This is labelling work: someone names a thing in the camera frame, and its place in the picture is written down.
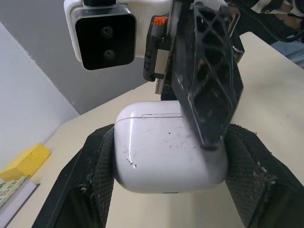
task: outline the cable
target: cable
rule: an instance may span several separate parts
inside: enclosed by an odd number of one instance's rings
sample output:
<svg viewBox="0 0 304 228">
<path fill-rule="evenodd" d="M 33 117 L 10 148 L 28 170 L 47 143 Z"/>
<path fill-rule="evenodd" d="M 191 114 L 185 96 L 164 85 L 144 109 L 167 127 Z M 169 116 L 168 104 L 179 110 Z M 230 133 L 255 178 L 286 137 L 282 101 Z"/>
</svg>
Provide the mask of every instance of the cable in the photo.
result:
<svg viewBox="0 0 304 228">
<path fill-rule="evenodd" d="M 244 5 L 242 2 L 239 0 L 231 0 L 238 8 L 240 8 L 242 11 L 244 11 L 247 15 L 251 16 L 253 19 L 258 21 L 266 30 L 269 32 L 270 35 L 272 35 L 275 39 L 278 41 L 282 41 L 284 43 L 290 43 L 298 40 L 302 36 L 304 36 L 304 30 L 302 30 L 300 33 L 295 35 L 294 37 L 291 38 L 286 38 L 282 37 L 279 33 L 277 33 L 268 23 L 259 16 L 258 13 L 254 12 L 250 8 L 248 8 L 246 5 Z"/>
</svg>

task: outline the jeans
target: jeans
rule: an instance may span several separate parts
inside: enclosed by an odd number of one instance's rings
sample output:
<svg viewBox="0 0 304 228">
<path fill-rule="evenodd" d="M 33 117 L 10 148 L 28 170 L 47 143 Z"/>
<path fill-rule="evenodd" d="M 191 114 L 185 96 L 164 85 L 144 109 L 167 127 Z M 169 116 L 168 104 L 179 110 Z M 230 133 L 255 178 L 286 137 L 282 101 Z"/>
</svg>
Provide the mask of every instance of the jeans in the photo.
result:
<svg viewBox="0 0 304 228">
<path fill-rule="evenodd" d="M 286 58 L 290 59 L 299 67 L 304 69 L 304 43 L 299 41 L 294 41 L 291 43 L 278 41 L 271 46 Z"/>
</svg>

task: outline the camera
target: camera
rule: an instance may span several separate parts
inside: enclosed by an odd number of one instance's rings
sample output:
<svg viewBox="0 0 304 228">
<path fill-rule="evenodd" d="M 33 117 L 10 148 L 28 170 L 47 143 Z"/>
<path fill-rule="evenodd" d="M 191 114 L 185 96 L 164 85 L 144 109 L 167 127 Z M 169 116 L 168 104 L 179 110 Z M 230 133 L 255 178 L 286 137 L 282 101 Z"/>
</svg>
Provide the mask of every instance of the camera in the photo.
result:
<svg viewBox="0 0 304 228">
<path fill-rule="evenodd" d="M 136 18 L 126 5 L 75 7 L 70 2 L 65 1 L 68 25 L 72 26 L 70 35 L 76 57 L 85 69 L 116 67 L 133 61 Z"/>
</svg>

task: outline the table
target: table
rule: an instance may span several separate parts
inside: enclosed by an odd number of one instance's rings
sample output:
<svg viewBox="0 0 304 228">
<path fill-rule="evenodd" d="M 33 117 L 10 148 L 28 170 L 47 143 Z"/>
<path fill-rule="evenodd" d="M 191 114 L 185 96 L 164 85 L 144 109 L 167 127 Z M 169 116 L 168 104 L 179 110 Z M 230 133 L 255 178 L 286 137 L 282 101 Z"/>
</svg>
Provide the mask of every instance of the table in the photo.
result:
<svg viewBox="0 0 304 228">
<path fill-rule="evenodd" d="M 304 184 L 304 71 L 255 35 L 241 37 L 245 54 L 239 63 L 244 92 L 233 118 L 258 137 Z M 33 175 L 40 183 L 9 228 L 29 228 L 57 176 L 95 129 L 115 122 L 118 113 L 138 101 L 159 100 L 155 83 L 146 83 L 62 125 L 45 143 L 51 156 Z M 117 182 L 107 228 L 243 228 L 225 184 L 195 194 L 136 194 Z"/>
</svg>

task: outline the yellow block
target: yellow block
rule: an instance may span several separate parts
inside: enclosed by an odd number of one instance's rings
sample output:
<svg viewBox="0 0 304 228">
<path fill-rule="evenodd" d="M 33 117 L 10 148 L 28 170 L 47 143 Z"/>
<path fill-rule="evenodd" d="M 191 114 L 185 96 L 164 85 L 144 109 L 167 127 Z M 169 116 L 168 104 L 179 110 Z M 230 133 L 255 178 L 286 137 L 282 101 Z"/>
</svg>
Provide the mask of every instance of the yellow block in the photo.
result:
<svg viewBox="0 0 304 228">
<path fill-rule="evenodd" d="M 0 178 L 8 182 L 25 175 L 31 177 L 49 155 L 50 152 L 41 143 L 29 147 L 18 154 L 18 156 L 0 172 Z"/>
</svg>

